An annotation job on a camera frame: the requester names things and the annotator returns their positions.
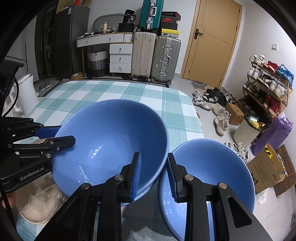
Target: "suitcase handle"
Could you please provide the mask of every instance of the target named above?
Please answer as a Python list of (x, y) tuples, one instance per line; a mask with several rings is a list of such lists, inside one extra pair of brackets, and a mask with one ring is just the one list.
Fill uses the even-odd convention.
[(151, 7), (150, 16), (155, 17), (156, 16), (156, 10), (157, 10), (157, 7)]
[(170, 64), (170, 56), (167, 55), (167, 58), (168, 58), (168, 63), (165, 64), (165, 65), (169, 65)]

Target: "black and white rug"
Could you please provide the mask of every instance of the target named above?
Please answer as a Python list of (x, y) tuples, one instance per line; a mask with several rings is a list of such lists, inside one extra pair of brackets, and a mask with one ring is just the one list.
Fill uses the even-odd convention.
[[(152, 82), (142, 82), (142, 81), (137, 81), (137, 80), (124, 80), (124, 79), (105, 79), (105, 78), (97, 78), (97, 79), (83, 79), (84, 81), (89, 81), (89, 80), (100, 80), (100, 81), (117, 81), (117, 82), (128, 82), (128, 83), (137, 83), (137, 84), (145, 84), (145, 85), (154, 85), (154, 86), (160, 86), (160, 87), (166, 87), (169, 88), (169, 86), (165, 83), (152, 83)], [(62, 79), (62, 81), (54, 86), (50, 91), (48, 91), (45, 95), (42, 97), (47, 96), (50, 92), (52, 92), (56, 87), (60, 86), (63, 83), (67, 83), (69, 81), (72, 81), (71, 79)]]

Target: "bowl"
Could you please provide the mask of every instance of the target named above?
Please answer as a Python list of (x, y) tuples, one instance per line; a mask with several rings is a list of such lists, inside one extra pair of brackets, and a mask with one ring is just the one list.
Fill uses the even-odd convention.
[[(208, 139), (188, 141), (173, 151), (176, 163), (186, 168), (204, 183), (217, 185), (225, 182), (252, 212), (255, 204), (255, 187), (244, 162), (230, 148)], [(174, 237), (183, 241), (185, 236), (187, 203), (176, 203), (172, 198), (168, 174), (165, 170), (158, 183), (158, 200), (161, 215)], [(207, 202), (210, 240), (214, 241), (211, 203)]]
[(168, 155), (165, 124), (154, 110), (136, 101), (113, 99), (86, 107), (71, 116), (56, 137), (68, 135), (76, 143), (56, 152), (52, 169), (54, 181), (67, 196), (82, 183), (105, 183), (140, 152), (140, 197), (151, 188)]

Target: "trash bag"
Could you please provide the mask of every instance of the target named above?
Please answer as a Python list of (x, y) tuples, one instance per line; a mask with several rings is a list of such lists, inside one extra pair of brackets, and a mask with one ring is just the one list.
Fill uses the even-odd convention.
[(263, 135), (250, 147), (254, 156), (269, 143), (272, 148), (277, 149), (292, 131), (293, 123), (285, 117), (284, 113), (280, 113), (263, 133)]

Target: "metal bolt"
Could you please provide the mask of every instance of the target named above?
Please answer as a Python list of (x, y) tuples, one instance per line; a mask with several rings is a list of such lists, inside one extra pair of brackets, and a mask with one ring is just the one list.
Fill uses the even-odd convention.
[(116, 175), (114, 178), (116, 181), (121, 181), (123, 179), (123, 175)]
[(83, 184), (81, 185), (81, 188), (84, 189), (84, 190), (86, 190), (86, 189), (88, 189), (90, 186), (91, 186), (91, 185), (90, 185), (89, 183), (83, 183)]
[(193, 178), (194, 178), (194, 177), (193, 177), (192, 175), (186, 175), (186, 176), (185, 176), (185, 179), (188, 180), (188, 181), (192, 181)]
[(226, 189), (227, 184), (226, 183), (219, 183), (219, 187), (222, 188), (222, 189)]

